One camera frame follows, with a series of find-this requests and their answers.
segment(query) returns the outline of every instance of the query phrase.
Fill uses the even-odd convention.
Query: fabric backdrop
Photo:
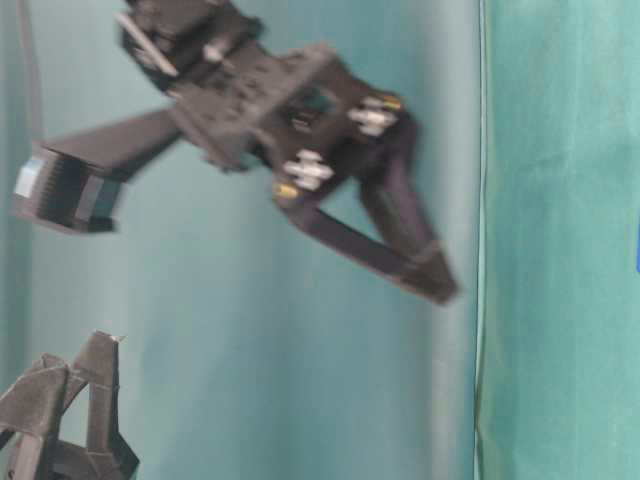
[[[480,472],[636,479],[640,4],[485,3]]]
[[[162,106],[116,46],[124,2],[32,0],[49,137]],[[94,329],[121,347],[121,430],[141,479],[469,479],[479,198],[474,0],[243,0],[284,51],[327,40],[426,128],[416,184],[462,294],[431,306],[295,232],[266,171],[224,176],[180,144],[128,190],[120,232],[3,214],[0,379]],[[0,6],[0,207],[28,157],[12,1]],[[342,218],[370,228],[353,192]],[[63,437],[82,442],[74,409]]]

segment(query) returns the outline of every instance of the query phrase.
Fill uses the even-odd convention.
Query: black plastic part
[[[160,110],[49,142],[23,167],[14,211],[67,233],[111,231],[122,183],[179,136]]]
[[[85,447],[58,439],[62,416],[89,385]],[[128,480],[139,460],[118,430],[118,340],[101,332],[71,366],[51,355],[29,368],[0,397],[0,450],[19,435],[6,478]]]
[[[130,0],[123,46],[173,105],[48,144],[23,169],[19,215],[54,228],[113,228],[119,185],[178,137],[221,170],[246,152],[274,175],[274,199],[301,231],[436,302],[456,292],[411,186],[419,128],[403,102],[352,75],[324,44],[274,56],[259,20],[228,0]],[[321,203],[349,178],[382,242],[328,216]]]

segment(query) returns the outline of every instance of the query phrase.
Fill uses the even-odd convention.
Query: teal backdrop
[[[640,472],[640,4],[485,0],[481,477]]]
[[[47,136],[165,104],[116,46],[124,2],[32,0]],[[425,125],[415,177],[462,293],[442,309],[300,236],[266,171],[225,176],[180,144],[127,192],[120,232],[3,214],[0,380],[94,329],[121,347],[121,430],[140,479],[473,476],[480,186],[474,0],[243,0],[274,51],[326,40]],[[12,1],[0,6],[0,207],[29,155]],[[370,228],[353,192],[332,202]],[[63,437],[83,440],[74,409]]]

